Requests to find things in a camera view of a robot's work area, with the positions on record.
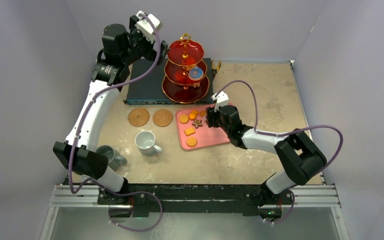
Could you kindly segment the brown centred star cookie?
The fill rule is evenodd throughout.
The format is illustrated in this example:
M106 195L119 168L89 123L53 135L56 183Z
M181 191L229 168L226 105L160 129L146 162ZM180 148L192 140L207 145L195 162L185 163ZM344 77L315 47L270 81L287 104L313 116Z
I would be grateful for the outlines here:
M203 124L202 124L202 120L201 120L201 119L198 119L198 118L195 118L195 119L193 120L192 125L193 125L196 129L198 129L199 127L202 127L202 126L203 126Z

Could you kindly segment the pink serving tray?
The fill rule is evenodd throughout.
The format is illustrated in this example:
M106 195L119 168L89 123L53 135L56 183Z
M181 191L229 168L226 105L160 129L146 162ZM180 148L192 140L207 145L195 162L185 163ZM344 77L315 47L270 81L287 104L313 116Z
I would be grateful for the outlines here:
M202 120L202 124L203 124L203 126L199 127L198 129L196 129L192 125L192 122L193 122L192 120L189 120L188 123L186 124L182 124L179 122L180 115L189 116L189 113L193 110L197 110L200 112L200 111L206 110L206 108L208 107L214 107L214 106L215 106L214 103L208 104L208 105L199 105L194 107L183 108L178 110L175 113L175 122L176 122L178 140L179 140L180 146L184 150L187 150L187 151L195 150L199 148L221 145L221 144L230 142L230 140L228 139L228 136L220 127L208 127L206 123L206 117L201 118L200 115L197 117L198 119ZM195 133L190 136L186 136L184 133L184 130L190 127L193 127L195 129ZM188 137L195 137L197 139L196 146L194 147L187 146L186 141Z

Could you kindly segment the red three-tier cake stand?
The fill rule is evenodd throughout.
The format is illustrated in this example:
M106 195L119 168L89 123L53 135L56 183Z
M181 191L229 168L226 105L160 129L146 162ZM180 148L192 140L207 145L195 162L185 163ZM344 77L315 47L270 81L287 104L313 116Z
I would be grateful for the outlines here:
M204 62L205 51L202 45L193 40L192 36L185 32L180 38L169 46L167 62L163 68L165 77L171 81L175 87L183 87L187 90L186 104L194 104L191 99L193 90L203 89L203 82L206 78L208 66ZM189 70L199 67L203 70L204 76L200 81L192 81L188 78Z

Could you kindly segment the blue frosted donut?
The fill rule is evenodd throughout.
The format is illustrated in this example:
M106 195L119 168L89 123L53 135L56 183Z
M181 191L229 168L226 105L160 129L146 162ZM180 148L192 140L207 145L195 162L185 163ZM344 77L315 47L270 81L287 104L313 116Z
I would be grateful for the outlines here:
M197 81L200 81L203 77L204 77L204 72L203 72L203 70L202 70L200 67L198 67L198 66L193 67L193 68L190 69L189 72L188 72L188 78L189 78L191 81L197 82Z

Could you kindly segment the square yellow biscuit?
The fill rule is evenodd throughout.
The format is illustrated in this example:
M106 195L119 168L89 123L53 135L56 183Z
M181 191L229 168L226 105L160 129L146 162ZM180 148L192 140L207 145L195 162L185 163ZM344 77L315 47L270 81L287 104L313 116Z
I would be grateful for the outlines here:
M184 134L186 135L186 136L190 136L190 135L192 135L192 134L194 134L196 131L195 131L195 128L194 127L189 127L189 128L186 128L185 130L184 130Z

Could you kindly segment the round biscuit tray corner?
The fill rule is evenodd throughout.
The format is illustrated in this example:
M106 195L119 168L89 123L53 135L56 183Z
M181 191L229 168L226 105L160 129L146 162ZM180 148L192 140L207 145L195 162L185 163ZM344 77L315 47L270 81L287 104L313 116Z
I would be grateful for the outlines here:
M190 136L186 139L186 144L189 147L195 147L197 143L198 143L198 140L193 136Z

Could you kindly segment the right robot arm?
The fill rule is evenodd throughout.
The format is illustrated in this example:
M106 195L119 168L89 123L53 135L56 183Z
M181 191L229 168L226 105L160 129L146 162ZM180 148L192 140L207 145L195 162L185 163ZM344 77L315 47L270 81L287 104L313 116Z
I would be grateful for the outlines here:
M269 177L260 196L268 204L280 198L281 192L296 185L305 185L327 164L327 159L310 137L302 130L293 133L257 131L242 123L233 105L206 108L210 128L221 128L230 143L244 150L260 150L277 155L283 170Z

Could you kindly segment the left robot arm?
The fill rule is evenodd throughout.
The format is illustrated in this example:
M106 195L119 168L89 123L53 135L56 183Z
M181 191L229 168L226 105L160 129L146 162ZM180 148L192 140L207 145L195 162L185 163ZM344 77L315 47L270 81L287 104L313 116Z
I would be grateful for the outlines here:
M96 56L90 77L87 98L79 117L63 142L55 142L53 152L67 169L72 194L73 174L85 176L87 182L106 188L118 205L126 203L129 191L126 179L110 166L106 156L96 152L100 132L110 107L123 86L134 84L161 65L168 53L168 44L160 39L162 23L153 14L139 11L132 15L129 26L114 23L104 28L102 49Z

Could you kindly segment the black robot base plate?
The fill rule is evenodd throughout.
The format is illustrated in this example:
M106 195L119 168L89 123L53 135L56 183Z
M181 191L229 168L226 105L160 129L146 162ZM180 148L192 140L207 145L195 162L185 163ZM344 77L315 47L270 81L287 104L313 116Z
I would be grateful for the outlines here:
M265 191L261 184L129 183L117 196L100 187L98 205L126 205L133 217L150 213L220 213L279 218L280 208L293 203L291 191Z

